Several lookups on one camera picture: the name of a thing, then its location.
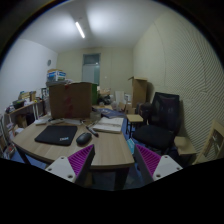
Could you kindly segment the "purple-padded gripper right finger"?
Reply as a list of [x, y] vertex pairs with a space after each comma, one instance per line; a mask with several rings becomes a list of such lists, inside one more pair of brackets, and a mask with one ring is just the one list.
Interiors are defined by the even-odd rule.
[[134, 156], [145, 184], [160, 180], [182, 169], [169, 155], [160, 156], [139, 144], [135, 145]]

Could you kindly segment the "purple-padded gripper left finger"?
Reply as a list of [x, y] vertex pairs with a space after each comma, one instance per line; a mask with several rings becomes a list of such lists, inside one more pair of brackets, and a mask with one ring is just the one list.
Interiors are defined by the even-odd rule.
[[83, 186], [95, 156], [94, 145], [87, 146], [69, 157], [61, 156], [46, 168], [56, 176]]

